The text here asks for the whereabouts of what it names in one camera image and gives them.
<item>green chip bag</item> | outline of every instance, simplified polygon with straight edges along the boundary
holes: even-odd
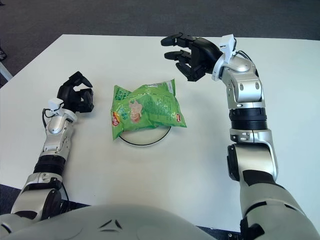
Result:
[[[112,136],[123,131],[157,126],[187,127],[175,97],[175,80],[142,85],[130,92],[114,86],[111,108]]]

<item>cable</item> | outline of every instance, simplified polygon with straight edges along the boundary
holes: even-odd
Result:
[[[69,212],[69,211],[70,211],[70,200],[69,200],[69,196],[68,196],[68,193],[67,193],[67,190],[66,190],[66,188],[65,188],[64,183],[62,182],[61,184],[62,184],[64,193],[65,193],[65,196],[66,196],[66,200],[67,200],[67,203],[68,203],[67,208],[66,208],[66,210],[65,210],[65,213],[66,213],[66,212]]]
[[[53,112],[59,110],[59,109],[61,108],[62,104],[63,104],[63,103],[60,103],[59,108],[53,110]],[[52,117],[58,115],[57,113],[55,113],[55,114],[52,114],[51,116],[47,116],[46,111],[51,111],[51,109],[50,109],[50,108],[44,108],[44,109],[42,110],[42,122],[43,122],[44,128],[47,127],[47,123],[46,123],[45,117],[49,119],[49,118],[52,118]]]
[[[241,55],[242,57],[244,57],[245,59],[248,59],[248,60],[250,60],[251,62],[253,62],[253,61],[251,60],[251,58],[249,57],[249,55],[246,54],[244,51],[239,50],[239,51],[237,51],[237,52],[235,53],[235,56],[236,56],[237,54],[239,54],[239,55]]]
[[[236,50],[236,46],[237,46],[237,39],[235,37],[233,39],[234,39],[234,45],[233,45],[232,52]]]

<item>cartoon character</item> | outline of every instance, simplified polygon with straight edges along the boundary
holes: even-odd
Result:
[[[134,102],[129,102],[129,107],[131,108],[130,118],[133,123],[138,123],[140,121],[140,117],[142,116],[141,110],[143,106],[134,100]]]

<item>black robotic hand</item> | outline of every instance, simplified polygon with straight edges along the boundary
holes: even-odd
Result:
[[[75,91],[74,87],[84,84],[88,88]],[[57,98],[63,100],[63,108],[72,112],[88,113],[94,108],[92,85],[79,71],[69,77],[60,88]]]
[[[162,39],[161,45],[178,45],[182,48],[191,49],[191,54],[183,50],[164,54],[166,59],[179,61],[175,64],[176,67],[191,82],[198,81],[206,73],[212,74],[217,60],[223,54],[212,42],[202,37],[184,35],[181,32]]]

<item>white plate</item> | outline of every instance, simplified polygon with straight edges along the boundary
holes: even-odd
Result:
[[[150,146],[163,139],[170,131],[170,126],[158,126],[156,128],[144,128],[136,131],[124,131],[120,138],[135,146]]]

